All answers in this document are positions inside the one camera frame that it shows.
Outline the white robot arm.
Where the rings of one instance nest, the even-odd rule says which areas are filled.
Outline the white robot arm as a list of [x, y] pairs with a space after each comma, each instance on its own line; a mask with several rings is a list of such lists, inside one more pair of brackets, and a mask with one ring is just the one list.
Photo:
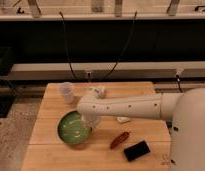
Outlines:
[[109, 99], [90, 88], [76, 109], [90, 127], [101, 116], [171, 120], [169, 171], [205, 171], [205, 88]]

